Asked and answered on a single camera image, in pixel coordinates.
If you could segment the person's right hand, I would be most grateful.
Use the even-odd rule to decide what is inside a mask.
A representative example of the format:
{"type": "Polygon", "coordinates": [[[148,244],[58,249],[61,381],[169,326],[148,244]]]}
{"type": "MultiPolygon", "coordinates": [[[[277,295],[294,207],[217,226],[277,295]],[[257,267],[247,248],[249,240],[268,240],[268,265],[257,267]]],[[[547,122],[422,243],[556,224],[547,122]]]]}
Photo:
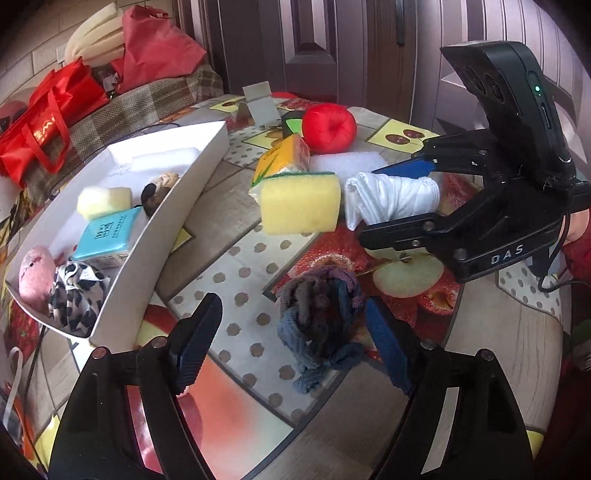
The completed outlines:
{"type": "Polygon", "coordinates": [[[590,210],[579,211],[570,215],[570,224],[565,243],[569,244],[580,239],[587,230],[590,221],[590,210]]]}

